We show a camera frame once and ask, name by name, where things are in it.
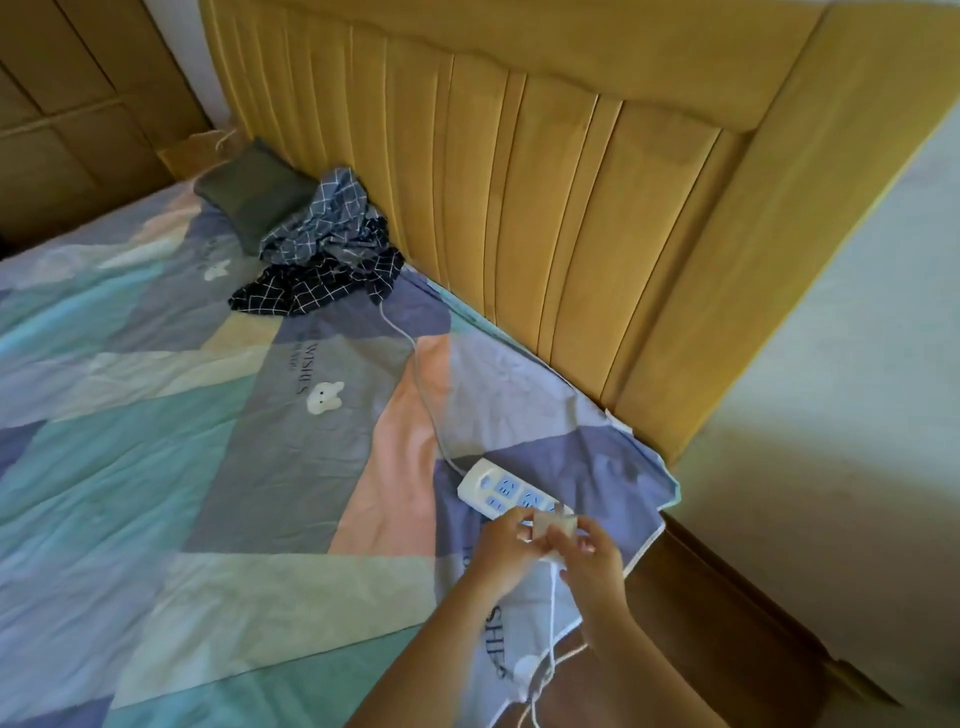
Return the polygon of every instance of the hand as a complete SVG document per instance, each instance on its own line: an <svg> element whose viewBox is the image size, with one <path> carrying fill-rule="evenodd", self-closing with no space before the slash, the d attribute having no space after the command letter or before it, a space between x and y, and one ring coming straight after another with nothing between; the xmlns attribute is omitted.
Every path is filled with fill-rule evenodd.
<svg viewBox="0 0 960 728"><path fill-rule="evenodd" d="M546 538L564 558L566 569L560 577L570 587L584 618L584 634L590 643L590 627L598 620L630 617L627 595L623 588L623 558L600 524L580 516L577 527L586 536L570 539L560 528L550 526Z"/></svg>
<svg viewBox="0 0 960 728"><path fill-rule="evenodd" d="M464 578L484 591L491 606L519 584L530 565L550 550L545 539L529 541L530 526L521 521L529 521L533 515L533 508L511 508L480 532Z"/></svg>

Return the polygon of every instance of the pillow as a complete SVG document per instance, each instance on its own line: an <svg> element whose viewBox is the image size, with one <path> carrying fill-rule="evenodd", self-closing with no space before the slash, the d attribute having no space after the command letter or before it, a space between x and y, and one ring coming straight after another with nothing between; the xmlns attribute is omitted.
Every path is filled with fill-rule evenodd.
<svg viewBox="0 0 960 728"><path fill-rule="evenodd" d="M298 172L262 139L203 174L194 192L227 216L247 255L260 255L260 240L293 212L308 206L317 181Z"/></svg>

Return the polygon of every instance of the white plug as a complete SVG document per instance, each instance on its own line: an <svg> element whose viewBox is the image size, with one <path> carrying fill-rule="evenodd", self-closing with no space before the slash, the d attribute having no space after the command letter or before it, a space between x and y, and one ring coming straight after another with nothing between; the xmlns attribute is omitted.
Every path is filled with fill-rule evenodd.
<svg viewBox="0 0 960 728"><path fill-rule="evenodd" d="M577 538L577 517L567 513L557 513L556 511L534 511L534 522L532 528L532 538L534 541L546 536L546 529L555 525L568 539ZM550 551L546 556L541 557L543 561L550 561L557 566L564 565L564 558L557 551Z"/></svg>

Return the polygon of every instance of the checkered cloth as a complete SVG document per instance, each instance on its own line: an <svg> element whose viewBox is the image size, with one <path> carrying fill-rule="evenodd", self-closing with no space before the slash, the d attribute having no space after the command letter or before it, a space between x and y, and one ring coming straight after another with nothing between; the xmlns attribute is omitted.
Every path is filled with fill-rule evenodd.
<svg viewBox="0 0 960 728"><path fill-rule="evenodd" d="M320 253L309 265L268 266L257 280L230 297L229 306L262 316L298 316L361 288L371 301L380 303L393 291L401 268L403 255L393 246L355 267Z"/></svg>
<svg viewBox="0 0 960 728"><path fill-rule="evenodd" d="M325 174L310 206L264 237L260 257L273 265L230 297L234 311L297 316L361 288L380 303L403 267L387 218L347 167Z"/></svg>
<svg viewBox="0 0 960 728"><path fill-rule="evenodd" d="M260 241L260 257L276 264L306 265L323 250L354 266L390 245L386 234L371 234L376 228L370 222L382 219L353 170L337 167L321 178L309 207L287 217Z"/></svg>

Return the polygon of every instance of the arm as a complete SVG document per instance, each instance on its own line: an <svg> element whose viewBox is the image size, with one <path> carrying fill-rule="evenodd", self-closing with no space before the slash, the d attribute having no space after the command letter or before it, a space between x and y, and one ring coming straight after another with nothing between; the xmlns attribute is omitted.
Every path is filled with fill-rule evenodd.
<svg viewBox="0 0 960 728"><path fill-rule="evenodd" d="M662 728L726 728L634 622L623 587L620 549L600 525L581 516L579 544L555 526L550 545L564 558L561 579L584 618L584 635L603 666L623 715Z"/></svg>
<svg viewBox="0 0 960 728"><path fill-rule="evenodd" d="M466 573L417 636L373 686L346 728L450 726L456 719L484 620L515 587L546 544L526 543L533 509L514 508L488 523Z"/></svg>

